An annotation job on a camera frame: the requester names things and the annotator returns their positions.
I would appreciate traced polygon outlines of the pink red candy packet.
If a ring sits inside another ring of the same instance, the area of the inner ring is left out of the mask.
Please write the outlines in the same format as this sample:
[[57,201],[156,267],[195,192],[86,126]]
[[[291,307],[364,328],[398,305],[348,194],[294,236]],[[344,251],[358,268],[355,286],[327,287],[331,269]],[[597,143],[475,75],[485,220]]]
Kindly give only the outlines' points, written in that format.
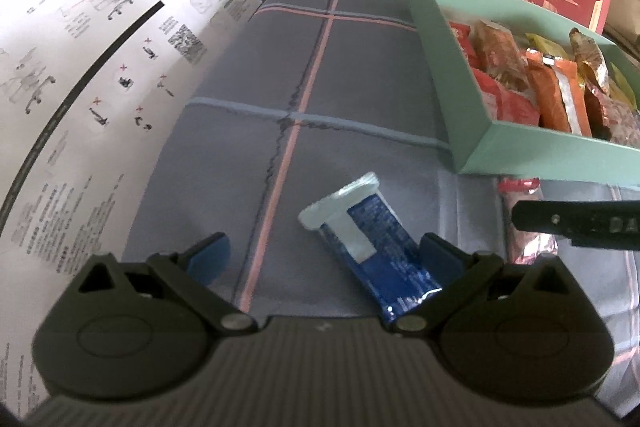
[[540,256],[556,256],[558,243],[535,211],[544,200],[537,178],[500,178],[498,192],[506,226],[506,254],[512,265],[531,265]]

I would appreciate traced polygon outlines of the blue white snack packet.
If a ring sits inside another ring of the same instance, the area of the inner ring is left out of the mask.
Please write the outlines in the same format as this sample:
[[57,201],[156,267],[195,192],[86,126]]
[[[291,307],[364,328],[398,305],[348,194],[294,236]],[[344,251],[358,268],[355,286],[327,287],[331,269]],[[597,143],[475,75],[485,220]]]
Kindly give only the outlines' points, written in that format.
[[306,207],[298,221],[344,261],[390,324],[442,291],[422,265],[410,236],[368,172]]

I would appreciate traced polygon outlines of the orange silver snack bar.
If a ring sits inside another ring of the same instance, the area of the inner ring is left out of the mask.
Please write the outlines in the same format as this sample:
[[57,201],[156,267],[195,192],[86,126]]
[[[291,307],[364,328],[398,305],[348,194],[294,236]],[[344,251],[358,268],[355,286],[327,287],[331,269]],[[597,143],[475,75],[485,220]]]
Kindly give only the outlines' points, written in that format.
[[535,92],[545,128],[591,138],[584,89],[577,64],[534,49],[524,52],[529,84]]

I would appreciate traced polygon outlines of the mint green cardboard box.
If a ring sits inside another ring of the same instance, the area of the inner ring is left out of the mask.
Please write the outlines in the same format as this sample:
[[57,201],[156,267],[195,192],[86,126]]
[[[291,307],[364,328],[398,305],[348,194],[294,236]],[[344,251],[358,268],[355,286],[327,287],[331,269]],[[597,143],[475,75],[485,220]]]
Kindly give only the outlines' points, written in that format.
[[541,127],[531,94],[480,69],[476,23],[567,46],[574,22],[523,0],[410,0],[410,8],[458,173],[638,185],[638,148]]

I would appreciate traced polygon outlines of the large red snack packet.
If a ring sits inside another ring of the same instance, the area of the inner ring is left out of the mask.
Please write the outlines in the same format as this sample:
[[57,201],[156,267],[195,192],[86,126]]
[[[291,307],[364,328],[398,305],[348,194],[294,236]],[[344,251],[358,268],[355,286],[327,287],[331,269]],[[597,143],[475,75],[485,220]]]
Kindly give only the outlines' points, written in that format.
[[487,113],[493,120],[538,126],[540,119],[538,109],[525,96],[506,89],[500,82],[480,69],[472,68],[472,73],[480,88]]

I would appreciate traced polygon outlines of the small red snack packet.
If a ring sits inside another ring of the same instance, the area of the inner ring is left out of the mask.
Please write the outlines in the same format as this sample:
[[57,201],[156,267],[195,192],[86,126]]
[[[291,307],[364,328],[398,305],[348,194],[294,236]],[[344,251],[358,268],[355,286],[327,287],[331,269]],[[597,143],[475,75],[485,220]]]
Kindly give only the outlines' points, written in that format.
[[471,67],[480,69],[482,67],[482,63],[480,62],[474,46],[472,45],[471,27],[462,23],[452,22],[451,20],[448,22],[448,24],[452,33],[454,34],[454,38],[457,39],[458,45],[460,46],[465,60]]

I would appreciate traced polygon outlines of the yellow snack packet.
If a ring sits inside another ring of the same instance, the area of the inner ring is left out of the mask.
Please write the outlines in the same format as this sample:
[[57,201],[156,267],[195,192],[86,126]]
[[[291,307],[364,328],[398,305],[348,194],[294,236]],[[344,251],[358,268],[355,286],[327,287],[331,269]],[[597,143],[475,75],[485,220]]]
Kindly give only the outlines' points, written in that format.
[[559,43],[541,35],[533,34],[532,32],[526,32],[525,37],[533,49],[553,57],[561,57],[564,58],[564,60],[570,60],[570,54],[568,54],[567,50]]

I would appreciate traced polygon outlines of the yellow green small packet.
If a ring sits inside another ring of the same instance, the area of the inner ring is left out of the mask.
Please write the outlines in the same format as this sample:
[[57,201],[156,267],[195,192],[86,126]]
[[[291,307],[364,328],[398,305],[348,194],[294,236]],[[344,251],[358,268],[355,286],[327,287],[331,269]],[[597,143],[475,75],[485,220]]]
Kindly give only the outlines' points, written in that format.
[[622,71],[613,63],[608,68],[610,71],[610,90],[614,100],[627,104],[631,109],[637,109],[637,99]]

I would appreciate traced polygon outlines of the gold orange crinkled snack bag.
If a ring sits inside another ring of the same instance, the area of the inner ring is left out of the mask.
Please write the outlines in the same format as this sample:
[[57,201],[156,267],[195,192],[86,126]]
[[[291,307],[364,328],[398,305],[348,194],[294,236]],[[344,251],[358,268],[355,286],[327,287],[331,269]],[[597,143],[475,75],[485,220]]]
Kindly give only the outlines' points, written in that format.
[[606,95],[611,94],[610,74],[605,58],[593,38],[583,34],[576,27],[570,31],[570,44],[578,68],[591,86]]

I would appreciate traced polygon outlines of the orange sausage snack packet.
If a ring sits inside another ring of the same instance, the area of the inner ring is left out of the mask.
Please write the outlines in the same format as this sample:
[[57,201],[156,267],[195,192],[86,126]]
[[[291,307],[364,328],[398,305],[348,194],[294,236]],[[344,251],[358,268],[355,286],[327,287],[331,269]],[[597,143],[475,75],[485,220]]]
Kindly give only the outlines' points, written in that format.
[[474,46],[484,71],[506,89],[527,91],[526,64],[512,32],[490,20],[477,20],[473,32]]

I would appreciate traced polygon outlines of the plaid blue grey bedsheet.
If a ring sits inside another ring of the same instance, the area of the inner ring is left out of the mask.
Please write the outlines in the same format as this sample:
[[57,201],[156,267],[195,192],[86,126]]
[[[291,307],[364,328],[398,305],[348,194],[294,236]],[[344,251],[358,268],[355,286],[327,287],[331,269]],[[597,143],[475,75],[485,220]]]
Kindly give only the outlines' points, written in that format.
[[266,0],[186,104],[142,198],[128,261],[224,232],[217,295],[320,333],[378,305],[308,205],[374,172],[415,239],[506,253],[494,179],[459,176],[409,0]]

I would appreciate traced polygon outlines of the white printed instruction sheet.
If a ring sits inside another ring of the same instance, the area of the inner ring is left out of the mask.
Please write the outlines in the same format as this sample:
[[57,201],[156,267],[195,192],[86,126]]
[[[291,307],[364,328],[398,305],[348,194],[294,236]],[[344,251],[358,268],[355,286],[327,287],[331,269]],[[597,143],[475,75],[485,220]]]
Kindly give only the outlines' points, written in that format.
[[1,402],[47,392],[32,337],[121,255],[186,100],[258,0],[1,0]]

